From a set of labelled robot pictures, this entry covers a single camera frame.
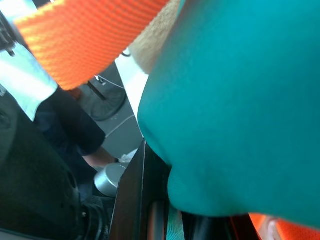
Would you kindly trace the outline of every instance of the beige fabric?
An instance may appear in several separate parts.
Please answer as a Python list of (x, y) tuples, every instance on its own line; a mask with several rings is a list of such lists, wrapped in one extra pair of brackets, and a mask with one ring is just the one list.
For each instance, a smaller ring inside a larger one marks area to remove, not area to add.
[(171, 0), (150, 25), (129, 46), (129, 50), (146, 74), (150, 74), (177, 18), (180, 0)]

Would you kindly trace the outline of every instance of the person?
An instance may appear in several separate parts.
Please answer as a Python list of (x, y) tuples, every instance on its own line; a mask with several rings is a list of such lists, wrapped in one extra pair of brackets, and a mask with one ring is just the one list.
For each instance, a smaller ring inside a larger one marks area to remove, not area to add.
[[(26, 1), (19, 12), (11, 0), (0, 2), (9, 18), (36, 11)], [(71, 168), (78, 183), (92, 179), (96, 170), (117, 162), (102, 144), (105, 133), (78, 103), (50, 77), (24, 46), (17, 44), (15, 56), (0, 53), (0, 85), (17, 101), (25, 114)]]

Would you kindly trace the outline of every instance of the orange fabric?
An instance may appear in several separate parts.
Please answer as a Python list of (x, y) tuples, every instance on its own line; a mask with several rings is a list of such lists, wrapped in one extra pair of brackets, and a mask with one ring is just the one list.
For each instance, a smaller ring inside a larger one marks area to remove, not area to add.
[(258, 232), (266, 219), (266, 215), (258, 214), (258, 213), (250, 213), (251, 221)]
[(65, 90), (108, 67), (169, 0), (57, 0), (15, 24)]
[(276, 229), (281, 240), (320, 240), (319, 231), (281, 219), (277, 222)]

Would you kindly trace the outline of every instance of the floor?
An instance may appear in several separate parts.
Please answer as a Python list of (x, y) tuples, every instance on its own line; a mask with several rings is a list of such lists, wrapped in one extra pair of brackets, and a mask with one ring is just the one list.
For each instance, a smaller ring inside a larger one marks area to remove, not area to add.
[[(100, 76), (123, 87), (122, 80), (115, 64), (102, 72)], [(95, 78), (90, 82), (101, 93), (112, 88), (117, 88), (117, 86), (114, 86), (109, 82), (101, 84)], [(90, 115), (93, 102), (100, 101), (100, 99), (88, 85), (83, 85), (80, 89), (82, 90), (82, 96), (79, 100), (79, 104)], [(137, 149), (143, 140), (137, 120), (127, 98), (121, 109), (113, 117), (104, 121), (96, 121), (96, 123), (106, 134), (103, 147), (116, 158), (121, 158), (122, 155)]]

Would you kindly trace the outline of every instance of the wire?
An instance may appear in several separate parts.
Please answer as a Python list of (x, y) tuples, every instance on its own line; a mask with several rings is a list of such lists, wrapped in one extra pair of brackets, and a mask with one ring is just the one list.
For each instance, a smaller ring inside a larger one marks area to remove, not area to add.
[(108, 83), (110, 83), (110, 84), (112, 84), (112, 85), (115, 85), (115, 86), (117, 86), (118, 88), (121, 88), (121, 89), (124, 89), (124, 90), (126, 90), (123, 86), (119, 86), (118, 84), (115, 84), (115, 83), (113, 83), (112, 81), (109, 81), (108, 79), (105, 79), (104, 77), (102, 77), (102, 76), (100, 76), (100, 75), (96, 75), (95, 76), (95, 78), (101, 78), (101, 79), (103, 79), (103, 80), (105, 80), (105, 81), (107, 81)]
[(131, 115), (128, 116), (125, 120), (123, 120), (118, 126), (116, 126), (111, 132), (108, 133), (108, 135), (105, 136), (104, 139), (107, 139), (108, 137), (110, 137), (110, 135), (112, 135), (116, 130), (118, 130), (123, 124), (126, 123), (126, 121), (128, 121), (129, 119), (133, 118), (135, 115)]

